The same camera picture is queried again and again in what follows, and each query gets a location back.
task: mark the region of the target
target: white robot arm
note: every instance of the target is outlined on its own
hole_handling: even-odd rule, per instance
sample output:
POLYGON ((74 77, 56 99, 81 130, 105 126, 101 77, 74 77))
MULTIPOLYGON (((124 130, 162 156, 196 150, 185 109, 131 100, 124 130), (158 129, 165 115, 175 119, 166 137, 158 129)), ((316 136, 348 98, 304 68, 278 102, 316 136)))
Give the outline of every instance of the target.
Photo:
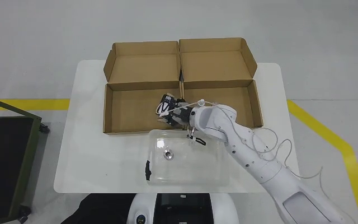
POLYGON ((189 122, 208 137, 225 142, 228 153, 246 169, 273 198, 283 222, 344 223, 330 201, 309 189, 280 163, 253 131, 235 123, 236 111, 229 106, 197 106, 189 122))

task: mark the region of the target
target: floor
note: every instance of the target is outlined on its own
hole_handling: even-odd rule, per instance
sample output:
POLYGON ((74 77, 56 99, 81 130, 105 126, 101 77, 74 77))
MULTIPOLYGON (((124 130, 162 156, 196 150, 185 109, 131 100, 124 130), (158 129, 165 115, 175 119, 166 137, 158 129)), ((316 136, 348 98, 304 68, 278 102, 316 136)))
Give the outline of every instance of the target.
MULTIPOLYGON (((281 66, 287 99, 358 155, 357 0, 2 0, 0 21, 2 99, 70 98, 77 63, 105 59, 116 41, 239 36, 256 61, 281 66)), ((33 113, 51 133, 36 154, 26 223, 61 223, 86 196, 53 189, 66 111, 33 113)), ((301 174, 323 165, 324 189, 358 221, 341 154, 293 115, 291 123, 301 174)), ((305 181, 320 191, 318 179, 305 181)), ((282 223, 267 194, 232 197, 241 223, 282 223)))

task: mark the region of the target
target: cart wheel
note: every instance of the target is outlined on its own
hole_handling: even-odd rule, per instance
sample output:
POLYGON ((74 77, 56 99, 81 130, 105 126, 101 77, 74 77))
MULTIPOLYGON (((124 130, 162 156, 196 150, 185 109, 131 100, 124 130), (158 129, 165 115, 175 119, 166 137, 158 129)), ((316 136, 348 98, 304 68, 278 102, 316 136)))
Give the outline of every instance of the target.
POLYGON ((31 208, 28 206, 20 206, 19 210, 18 210, 18 216, 19 217, 23 217, 23 216, 28 216, 29 214, 31 214, 31 208))
POLYGON ((28 219, 28 215, 31 214, 31 208, 28 206, 20 206, 19 210, 18 210, 18 216, 19 218, 17 219, 21 224, 24 224, 27 219, 28 219))
POLYGON ((41 133, 44 133, 44 134, 50 133, 49 127, 46 126, 46 125, 44 125, 43 123, 41 123, 40 128, 39 128, 39 131, 40 131, 41 133))
POLYGON ((29 218, 27 216, 18 218, 17 220, 20 222, 20 224, 24 224, 29 218))

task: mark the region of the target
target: yellow floor line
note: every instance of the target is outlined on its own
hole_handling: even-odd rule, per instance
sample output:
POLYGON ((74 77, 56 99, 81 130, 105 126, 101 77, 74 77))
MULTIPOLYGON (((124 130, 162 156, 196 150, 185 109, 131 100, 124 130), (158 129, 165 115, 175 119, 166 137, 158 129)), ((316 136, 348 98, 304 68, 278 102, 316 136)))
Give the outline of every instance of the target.
POLYGON ((69 106, 69 99, 0 99, 0 101, 22 110, 68 110, 69 106))
MULTIPOLYGON (((69 99, 0 99, 0 101, 23 110, 67 110, 69 106, 69 99)), ((358 163, 353 148, 291 100, 287 101, 287 105, 291 114, 342 153, 356 204, 358 205, 358 163)))
POLYGON ((306 111, 297 106, 297 104, 291 100, 287 101, 287 105, 291 114, 293 114, 301 122, 307 125, 310 129, 312 129, 342 153, 343 161, 345 163, 348 177, 351 182, 353 195, 356 199, 356 204, 358 205, 358 162, 353 148, 341 137, 336 135, 333 131, 329 130, 316 118, 309 115, 306 111))

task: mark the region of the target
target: cardboard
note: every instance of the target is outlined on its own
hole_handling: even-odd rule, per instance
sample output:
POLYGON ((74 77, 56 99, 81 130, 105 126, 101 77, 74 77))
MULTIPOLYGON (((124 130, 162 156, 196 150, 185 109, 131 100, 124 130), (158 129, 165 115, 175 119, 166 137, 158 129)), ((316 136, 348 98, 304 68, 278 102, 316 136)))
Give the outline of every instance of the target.
POLYGON ((114 43, 103 69, 103 132, 171 129, 155 110, 166 93, 236 109, 236 122, 263 125, 255 81, 257 64, 242 38, 114 43))
POLYGON ((255 59, 243 38, 179 40, 183 73, 182 96, 231 106, 236 122, 263 126, 256 83, 255 59))
POLYGON ((170 129, 155 110, 164 94, 181 96, 177 41, 114 43, 103 71, 104 133, 170 129))

